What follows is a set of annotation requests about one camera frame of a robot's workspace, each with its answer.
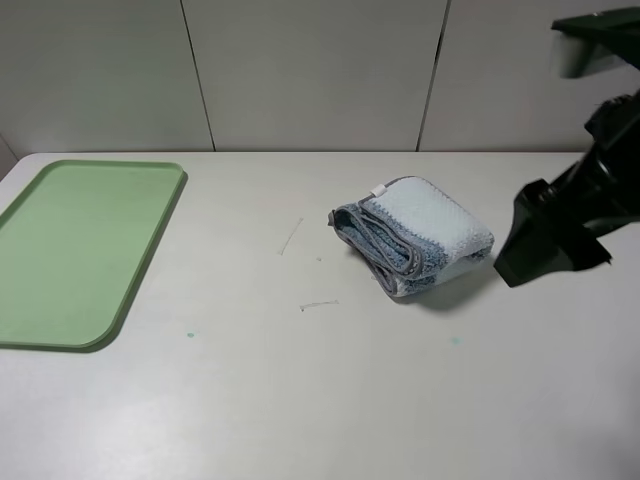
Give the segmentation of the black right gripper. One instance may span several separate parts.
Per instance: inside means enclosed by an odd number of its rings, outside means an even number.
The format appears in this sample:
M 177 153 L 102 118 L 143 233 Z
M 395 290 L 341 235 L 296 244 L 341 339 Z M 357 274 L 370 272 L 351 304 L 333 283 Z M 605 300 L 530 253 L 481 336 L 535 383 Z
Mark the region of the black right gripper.
M 639 221 L 639 95 L 605 101 L 585 129 L 592 144 L 578 161 L 550 184 L 527 184 L 514 199 L 494 263 L 511 288 L 610 262 L 598 239 Z

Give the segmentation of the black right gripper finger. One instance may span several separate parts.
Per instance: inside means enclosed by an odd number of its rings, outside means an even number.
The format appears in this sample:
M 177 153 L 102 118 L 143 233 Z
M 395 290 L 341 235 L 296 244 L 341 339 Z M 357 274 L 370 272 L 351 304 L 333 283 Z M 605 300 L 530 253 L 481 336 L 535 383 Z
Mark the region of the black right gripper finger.
M 623 65 L 639 69 L 639 9 L 620 8 L 554 20 L 551 66 L 577 79 Z

